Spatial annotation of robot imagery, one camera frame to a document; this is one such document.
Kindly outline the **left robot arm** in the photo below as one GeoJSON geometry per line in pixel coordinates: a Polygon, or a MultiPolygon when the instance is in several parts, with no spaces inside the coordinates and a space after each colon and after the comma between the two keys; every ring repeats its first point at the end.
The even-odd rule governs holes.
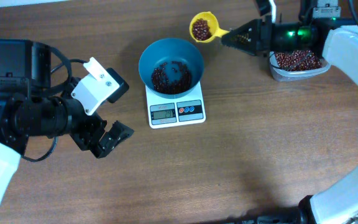
{"type": "Polygon", "coordinates": [[[32,136],[45,136],[56,148],[67,134],[100,159],[133,135],[120,122],[106,130],[107,122],[97,114],[103,103],[114,103],[128,91],[124,79],[95,58],[83,61],[87,74],[77,78],[72,63],[40,42],[0,40],[0,204],[32,136]]]}

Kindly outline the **yellow measuring scoop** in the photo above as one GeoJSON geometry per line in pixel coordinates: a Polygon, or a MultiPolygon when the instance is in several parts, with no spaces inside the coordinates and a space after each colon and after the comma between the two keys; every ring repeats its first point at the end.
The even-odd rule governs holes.
{"type": "Polygon", "coordinates": [[[222,38],[224,35],[228,34],[229,31],[228,30],[224,30],[224,29],[221,29],[220,26],[219,26],[219,22],[216,18],[216,16],[208,11],[208,12],[200,12],[198,13],[197,15],[195,15],[191,22],[190,22],[190,25],[189,25],[189,32],[190,32],[190,35],[192,37],[192,39],[196,42],[199,42],[199,43],[209,43],[209,42],[212,42],[215,38],[222,38]],[[212,34],[212,36],[207,39],[207,40],[204,40],[204,41],[199,41],[199,40],[196,40],[193,36],[193,34],[191,33],[191,28],[192,28],[192,25],[193,23],[197,20],[197,19],[204,19],[204,20],[207,20],[208,22],[208,25],[209,25],[209,28],[210,28],[210,32],[212,34]]]}

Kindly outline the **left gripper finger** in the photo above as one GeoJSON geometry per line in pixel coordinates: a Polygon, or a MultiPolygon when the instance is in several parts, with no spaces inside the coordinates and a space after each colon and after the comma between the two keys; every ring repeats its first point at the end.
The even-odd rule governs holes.
{"type": "Polygon", "coordinates": [[[112,152],[120,143],[130,138],[134,134],[134,130],[116,121],[108,132],[97,141],[96,144],[90,147],[90,151],[95,158],[101,159],[112,152]]]}
{"type": "Polygon", "coordinates": [[[107,98],[107,101],[109,103],[115,103],[118,99],[120,99],[122,95],[124,95],[129,90],[129,85],[113,68],[108,68],[106,71],[119,85],[118,89],[107,98]]]}

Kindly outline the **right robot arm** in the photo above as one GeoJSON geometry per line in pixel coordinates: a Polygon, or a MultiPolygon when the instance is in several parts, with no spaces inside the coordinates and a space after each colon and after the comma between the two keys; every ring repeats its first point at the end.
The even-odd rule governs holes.
{"type": "Polygon", "coordinates": [[[283,212],[301,198],[323,222],[358,213],[358,84],[334,69],[296,83],[256,83],[238,73],[224,91],[233,120],[247,216],[283,212]]]}

